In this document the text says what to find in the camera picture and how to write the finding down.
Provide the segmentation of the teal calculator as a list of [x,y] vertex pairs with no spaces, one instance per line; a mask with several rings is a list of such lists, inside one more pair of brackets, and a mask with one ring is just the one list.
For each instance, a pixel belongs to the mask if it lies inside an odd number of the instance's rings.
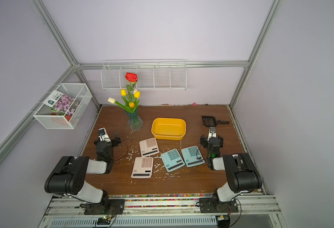
[[167,172],[172,172],[185,166],[185,162],[177,149],[162,153],[161,159]]
[[194,167],[205,163],[198,146],[191,146],[181,150],[187,167]]

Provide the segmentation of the pink calculator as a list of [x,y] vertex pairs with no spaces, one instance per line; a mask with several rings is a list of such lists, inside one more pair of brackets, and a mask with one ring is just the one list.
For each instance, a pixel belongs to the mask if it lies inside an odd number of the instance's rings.
[[150,138],[140,141],[139,146],[142,157],[147,157],[159,153],[159,148],[156,138]]
[[150,178],[153,174],[153,157],[136,157],[132,169],[132,178]]

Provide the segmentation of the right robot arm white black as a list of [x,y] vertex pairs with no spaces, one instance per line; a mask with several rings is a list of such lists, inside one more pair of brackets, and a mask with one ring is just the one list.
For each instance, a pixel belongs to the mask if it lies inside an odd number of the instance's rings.
[[221,155],[222,140],[217,137],[200,137],[200,144],[207,149],[207,166],[213,171],[224,171],[226,183],[215,190],[215,204],[232,202],[243,193],[251,193],[262,187],[263,181],[251,157],[247,153]]

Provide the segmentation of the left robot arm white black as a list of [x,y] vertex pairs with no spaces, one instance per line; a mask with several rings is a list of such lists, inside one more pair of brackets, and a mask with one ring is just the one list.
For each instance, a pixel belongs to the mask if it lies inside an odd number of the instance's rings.
[[100,136],[94,141],[97,159],[88,156],[63,156],[45,182],[45,191],[55,195],[70,196],[88,204],[109,207],[108,193],[88,183],[87,174],[109,174],[114,164],[113,148],[121,140]]

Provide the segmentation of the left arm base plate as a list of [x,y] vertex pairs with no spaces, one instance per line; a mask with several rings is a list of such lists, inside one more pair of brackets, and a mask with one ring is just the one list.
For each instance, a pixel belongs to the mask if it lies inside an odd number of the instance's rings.
[[106,204],[80,204],[85,215],[121,215],[125,206],[124,199],[109,199]]

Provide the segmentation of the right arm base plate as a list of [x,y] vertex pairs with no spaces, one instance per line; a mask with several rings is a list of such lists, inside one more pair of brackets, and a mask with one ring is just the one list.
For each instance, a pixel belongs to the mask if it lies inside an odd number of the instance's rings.
[[235,201],[220,202],[214,198],[200,198],[195,204],[201,213],[236,213],[239,211]]

